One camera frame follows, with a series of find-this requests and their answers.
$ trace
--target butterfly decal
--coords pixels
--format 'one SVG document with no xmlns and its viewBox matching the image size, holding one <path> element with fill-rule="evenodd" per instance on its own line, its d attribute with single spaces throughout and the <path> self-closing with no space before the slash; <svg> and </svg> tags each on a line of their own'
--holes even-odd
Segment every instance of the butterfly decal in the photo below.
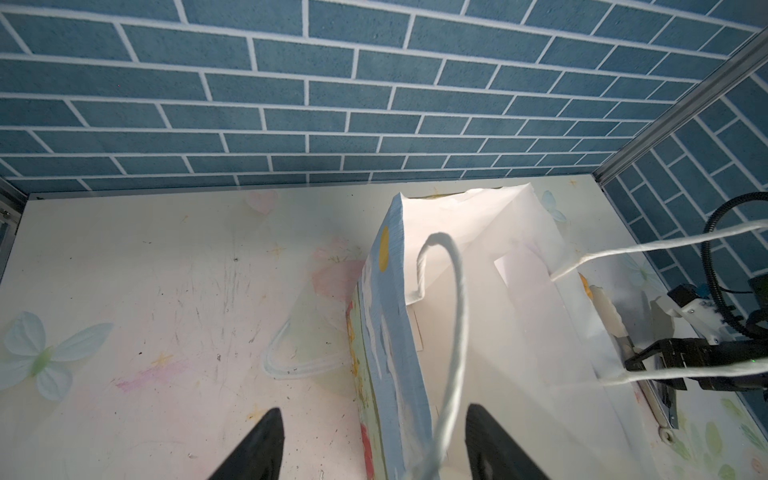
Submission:
<svg viewBox="0 0 768 480">
<path fill-rule="evenodd" d="M 659 280 L 659 277 L 654 272 L 654 269 L 651 268 L 648 262 L 642 262 L 641 265 L 638 265 L 637 262 L 635 262 L 634 259 L 626 253 L 621 256 L 621 262 L 630 271 L 629 281 L 632 283 L 632 285 L 638 288 L 643 288 L 647 283 L 660 292 L 667 291 L 667 289 L 664 288 L 664 285 L 661 283 L 661 280 Z"/>
<path fill-rule="evenodd" d="M 43 322 L 34 313 L 20 313 L 3 337 L 5 348 L 12 356 L 0 362 L 0 390 L 33 377 L 40 395 L 52 402 L 60 402 L 72 386 L 72 373 L 62 362 L 96 353 L 112 326 L 111 323 L 89 326 L 57 346 L 45 348 Z"/>
<path fill-rule="evenodd" d="M 541 205 L 546 209 L 547 212 L 549 212 L 550 215 L 552 215 L 552 218 L 554 218 L 554 221 L 559 223 L 565 223 L 568 221 L 567 218 L 565 218 L 565 215 L 556 208 L 558 203 L 554 199 L 554 195 L 551 191 L 547 190 L 544 192 L 544 195 L 541 196 Z"/>
</svg>

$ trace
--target brick tile wallpaper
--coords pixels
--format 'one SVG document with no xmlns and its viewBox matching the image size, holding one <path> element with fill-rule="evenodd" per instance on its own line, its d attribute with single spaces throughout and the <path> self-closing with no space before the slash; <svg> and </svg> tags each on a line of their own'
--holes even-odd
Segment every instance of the brick tile wallpaper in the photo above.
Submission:
<svg viewBox="0 0 768 480">
<path fill-rule="evenodd" d="M 757 69 L 605 186 L 639 242 L 697 235 L 726 200 L 768 187 L 768 65 Z M 718 227 L 768 218 L 768 203 L 750 202 Z M 751 290 L 747 280 L 768 273 L 768 232 L 713 242 L 720 281 Z M 669 287 L 705 284 L 698 247 L 648 255 Z M 757 309 L 751 294 L 730 294 L 741 314 Z"/>
<path fill-rule="evenodd" d="M 0 175 L 29 193 L 591 173 L 768 24 L 768 5 L 5 0 L 0 24 Z M 675 140 L 652 159 L 669 164 L 626 173 L 637 184 L 612 189 L 642 186 L 617 205 L 641 203 L 669 235 L 670 208 L 768 181 L 765 137 L 741 140 L 768 122 L 752 91 L 675 135 L 684 160 Z"/>
</svg>

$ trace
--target white paper bag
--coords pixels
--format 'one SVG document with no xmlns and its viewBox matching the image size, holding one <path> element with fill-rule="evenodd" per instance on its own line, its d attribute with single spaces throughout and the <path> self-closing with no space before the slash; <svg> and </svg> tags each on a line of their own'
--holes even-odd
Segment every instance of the white paper bag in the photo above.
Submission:
<svg viewBox="0 0 768 480">
<path fill-rule="evenodd" d="M 427 236 L 439 231 L 462 250 L 470 305 L 462 411 L 444 479 L 469 478 L 470 402 L 482 404 L 553 480 L 656 478 L 632 387 L 598 383 L 623 366 L 578 273 L 549 280 L 566 250 L 530 185 L 393 200 L 348 315 L 369 477 L 402 478 L 432 440 L 455 284 L 448 255 L 432 249 L 418 300 L 415 265 Z"/>
</svg>

